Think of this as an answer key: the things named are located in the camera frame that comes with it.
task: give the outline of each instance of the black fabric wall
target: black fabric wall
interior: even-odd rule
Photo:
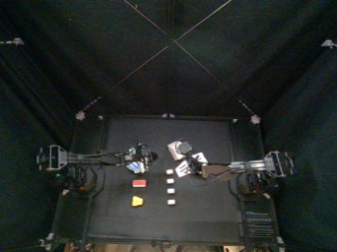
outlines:
[[[327,49],[265,118],[267,150],[292,151],[299,175],[279,197],[291,250],[337,248],[337,50]]]
[[[0,37],[17,37],[0,22]],[[39,173],[37,155],[53,143],[67,147],[74,113],[21,46],[0,47],[0,251],[50,232],[57,194]]]

